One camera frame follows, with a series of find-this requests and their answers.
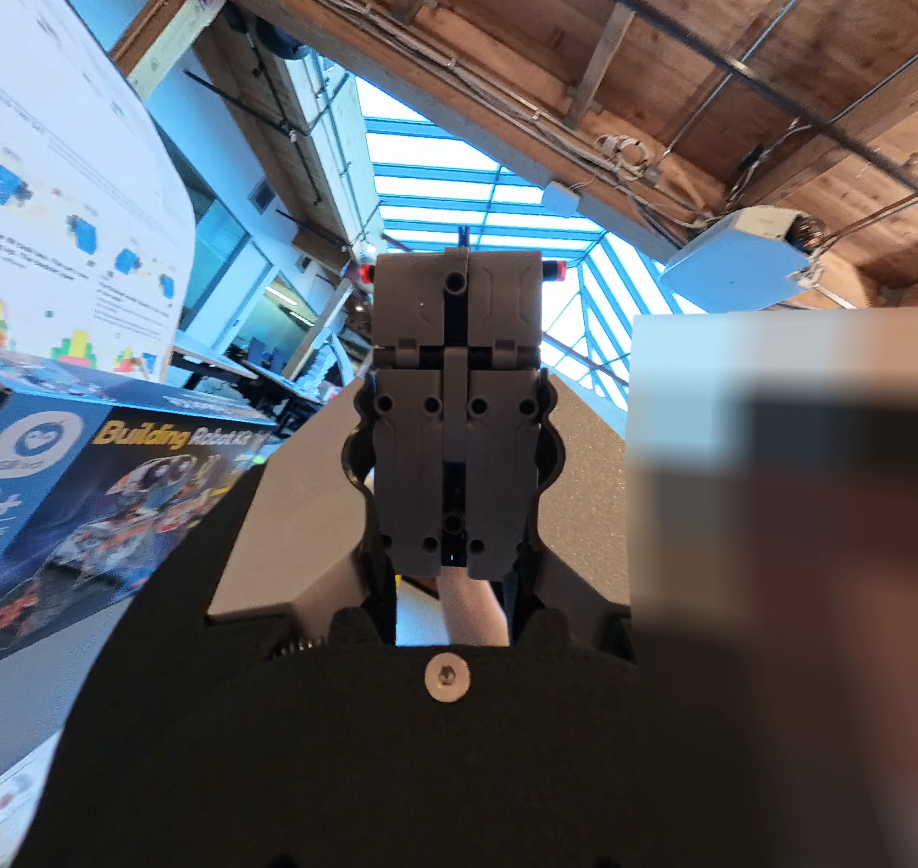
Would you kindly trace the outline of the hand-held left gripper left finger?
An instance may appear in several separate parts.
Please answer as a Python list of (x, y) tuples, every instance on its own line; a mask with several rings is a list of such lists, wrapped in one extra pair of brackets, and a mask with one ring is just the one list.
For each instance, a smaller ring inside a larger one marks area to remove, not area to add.
[(354, 379), (263, 466), (210, 618), (281, 616), (319, 643), (338, 610), (362, 608), (395, 642), (396, 576), (366, 484), (373, 397), (370, 378)]

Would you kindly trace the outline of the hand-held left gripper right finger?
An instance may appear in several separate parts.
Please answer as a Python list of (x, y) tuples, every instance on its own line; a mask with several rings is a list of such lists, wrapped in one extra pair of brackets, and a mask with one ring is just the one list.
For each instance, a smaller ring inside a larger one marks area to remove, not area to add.
[(555, 371), (540, 381), (538, 489), (505, 577), (511, 643), (560, 611), (575, 643), (633, 641), (625, 525), (626, 413)]

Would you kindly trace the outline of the grey building block assembly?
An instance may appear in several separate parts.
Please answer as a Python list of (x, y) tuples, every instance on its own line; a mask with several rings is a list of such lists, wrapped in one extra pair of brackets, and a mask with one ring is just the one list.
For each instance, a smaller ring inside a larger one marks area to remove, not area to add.
[(375, 508), (399, 575), (464, 568), (491, 583), (537, 563), (540, 497), (564, 468), (543, 366), (543, 293), (562, 259), (538, 250), (388, 253), (373, 293)]

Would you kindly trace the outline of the background office desk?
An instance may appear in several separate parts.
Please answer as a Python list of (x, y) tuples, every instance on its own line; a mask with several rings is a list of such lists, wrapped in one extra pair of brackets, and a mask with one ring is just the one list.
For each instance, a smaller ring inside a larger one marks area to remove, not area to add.
[(291, 380), (247, 359), (228, 358), (181, 330), (175, 333), (170, 365), (190, 372), (186, 389), (194, 389), (205, 377), (245, 387), (246, 401), (264, 415), (274, 415), (278, 406), (282, 412), (291, 410), (295, 414), (312, 414), (323, 408), (322, 403), (310, 399)]

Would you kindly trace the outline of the blue robot kit box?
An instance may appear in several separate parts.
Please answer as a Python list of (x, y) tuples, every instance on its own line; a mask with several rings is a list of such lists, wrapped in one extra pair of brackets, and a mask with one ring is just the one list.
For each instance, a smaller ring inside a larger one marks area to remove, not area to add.
[(220, 396), (1, 357), (1, 656), (130, 599), (274, 423)]

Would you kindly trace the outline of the white ceiling projector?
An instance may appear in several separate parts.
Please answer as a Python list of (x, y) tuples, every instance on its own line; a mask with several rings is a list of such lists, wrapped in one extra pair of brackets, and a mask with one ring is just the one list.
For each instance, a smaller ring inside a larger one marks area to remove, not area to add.
[(742, 208), (673, 255), (659, 286), (709, 314), (769, 308), (802, 293), (824, 233), (820, 219), (796, 209)]

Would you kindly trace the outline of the glass skylight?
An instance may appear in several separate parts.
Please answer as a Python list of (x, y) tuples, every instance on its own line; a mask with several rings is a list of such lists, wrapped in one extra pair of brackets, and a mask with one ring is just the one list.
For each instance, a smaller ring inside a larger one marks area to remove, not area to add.
[(562, 210), (538, 186), (410, 109), (355, 80), (389, 252), (439, 251), (460, 228), (474, 251), (539, 250), (567, 276), (543, 294), (543, 364), (587, 392), (627, 406), (634, 319), (697, 313), (660, 289), (663, 258), (624, 219), (593, 221), (586, 206)]

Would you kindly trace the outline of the white instruction sheet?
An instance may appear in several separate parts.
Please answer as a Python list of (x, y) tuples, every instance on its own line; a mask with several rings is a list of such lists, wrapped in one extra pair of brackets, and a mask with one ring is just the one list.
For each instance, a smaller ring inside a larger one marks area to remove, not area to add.
[(164, 382), (193, 208), (68, 0), (1, 0), (1, 175), (2, 349)]

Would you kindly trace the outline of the black round ceiling fixture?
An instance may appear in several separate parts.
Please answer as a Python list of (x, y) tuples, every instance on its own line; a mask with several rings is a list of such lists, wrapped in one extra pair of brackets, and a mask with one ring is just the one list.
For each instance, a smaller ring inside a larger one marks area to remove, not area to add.
[(302, 60), (310, 52), (306, 44), (260, 16), (255, 18), (255, 31), (263, 46), (279, 59)]

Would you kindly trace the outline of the black ceiling track rail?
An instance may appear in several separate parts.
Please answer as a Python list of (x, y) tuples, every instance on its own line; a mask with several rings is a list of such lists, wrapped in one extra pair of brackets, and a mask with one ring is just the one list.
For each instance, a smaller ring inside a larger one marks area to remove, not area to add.
[(652, 4), (645, 0), (613, 0), (613, 2), (622, 4), (626, 10), (635, 13), (645, 23), (676, 40), (679, 45), (702, 57), (702, 59), (707, 60), (728, 78), (743, 83), (770, 105), (775, 106), (790, 117), (800, 119), (818, 134), (832, 140), (844, 151), (865, 161), (871, 167), (911, 192), (915, 193), (917, 191), (916, 180), (912, 177), (912, 174), (885, 155), (869, 147), (865, 142), (858, 140), (843, 130), (838, 120), (830, 121), (817, 115), (792, 97), (783, 94), (777, 88), (762, 80), (740, 59), (722, 55), (705, 39)]

